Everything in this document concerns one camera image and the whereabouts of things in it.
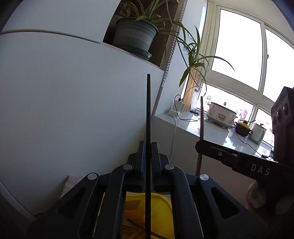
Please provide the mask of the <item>right gloved hand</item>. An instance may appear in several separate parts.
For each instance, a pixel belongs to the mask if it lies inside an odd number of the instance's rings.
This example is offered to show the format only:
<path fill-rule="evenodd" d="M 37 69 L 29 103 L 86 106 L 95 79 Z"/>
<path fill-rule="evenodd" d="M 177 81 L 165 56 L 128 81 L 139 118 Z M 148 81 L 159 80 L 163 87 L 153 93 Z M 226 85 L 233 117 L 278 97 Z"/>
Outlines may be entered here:
<path fill-rule="evenodd" d="M 269 230 L 293 231 L 293 184 L 252 183 L 246 194 L 247 209 Z"/>

